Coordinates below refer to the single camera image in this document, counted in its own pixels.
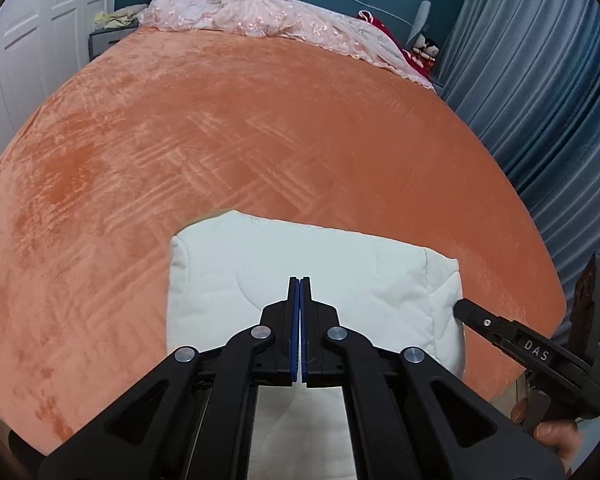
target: screw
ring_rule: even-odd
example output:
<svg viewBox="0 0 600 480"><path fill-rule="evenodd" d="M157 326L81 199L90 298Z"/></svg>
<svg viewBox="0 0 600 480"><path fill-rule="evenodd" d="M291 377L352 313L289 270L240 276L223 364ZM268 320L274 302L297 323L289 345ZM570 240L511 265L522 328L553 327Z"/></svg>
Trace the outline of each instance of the screw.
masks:
<svg viewBox="0 0 600 480"><path fill-rule="evenodd" d="M347 329L341 326L332 326L327 330L327 337L334 341L341 341L347 336Z"/></svg>
<svg viewBox="0 0 600 480"><path fill-rule="evenodd" d="M402 353L402 355L404 355L404 358L410 363L421 363L424 361L424 352L417 346L410 346Z"/></svg>
<svg viewBox="0 0 600 480"><path fill-rule="evenodd" d="M188 363L191 361L196 355L196 351L190 346L181 346L176 350L174 357L176 361L180 363Z"/></svg>
<svg viewBox="0 0 600 480"><path fill-rule="evenodd" d="M271 329L264 325L254 326L251 329L251 335L256 339L266 339L271 335Z"/></svg>

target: orange blanket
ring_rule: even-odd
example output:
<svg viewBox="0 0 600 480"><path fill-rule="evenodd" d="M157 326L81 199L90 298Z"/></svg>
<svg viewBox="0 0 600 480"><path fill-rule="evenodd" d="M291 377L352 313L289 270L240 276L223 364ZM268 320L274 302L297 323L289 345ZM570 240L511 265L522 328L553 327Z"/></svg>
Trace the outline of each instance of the orange blanket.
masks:
<svg viewBox="0 0 600 480"><path fill-rule="evenodd" d="M560 283L496 163L436 95L281 38L140 30L0 159L0 416L50 452L165 353L169 240L209 211L457 258L467 297L544 334ZM520 369L468 334L466 382Z"/></svg>

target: human hand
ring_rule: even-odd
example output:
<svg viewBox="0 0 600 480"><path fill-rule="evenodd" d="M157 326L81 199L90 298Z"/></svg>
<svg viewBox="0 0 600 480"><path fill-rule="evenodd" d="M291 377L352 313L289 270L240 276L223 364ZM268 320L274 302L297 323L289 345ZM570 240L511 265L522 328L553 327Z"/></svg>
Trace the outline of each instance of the human hand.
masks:
<svg viewBox="0 0 600 480"><path fill-rule="evenodd" d="M511 410L511 420L520 424L526 418L527 409L526 399L520 400ZM556 449L565 471L569 471L584 439L574 420L541 422L536 426L534 437L540 444Z"/></svg>

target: white pillow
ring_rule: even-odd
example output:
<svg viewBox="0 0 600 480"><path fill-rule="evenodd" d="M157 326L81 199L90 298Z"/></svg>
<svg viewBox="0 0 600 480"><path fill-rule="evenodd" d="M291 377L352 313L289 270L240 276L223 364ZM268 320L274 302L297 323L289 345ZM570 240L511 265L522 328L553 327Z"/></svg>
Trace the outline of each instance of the white pillow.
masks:
<svg viewBox="0 0 600 480"><path fill-rule="evenodd" d="M458 262L387 238L227 212L171 240L167 350L225 345L284 300L290 276L375 346L419 346L461 377L464 333ZM355 478L339 388L261 387L251 479Z"/></svg>

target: gray curtain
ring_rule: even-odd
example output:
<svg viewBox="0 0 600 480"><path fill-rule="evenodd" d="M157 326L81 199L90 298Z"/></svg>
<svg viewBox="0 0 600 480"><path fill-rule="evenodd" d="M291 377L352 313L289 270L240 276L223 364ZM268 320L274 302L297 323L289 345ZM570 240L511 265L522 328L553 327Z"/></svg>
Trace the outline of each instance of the gray curtain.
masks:
<svg viewBox="0 0 600 480"><path fill-rule="evenodd" d="M600 252L600 6L466 0L438 76L527 206L570 304Z"/></svg>

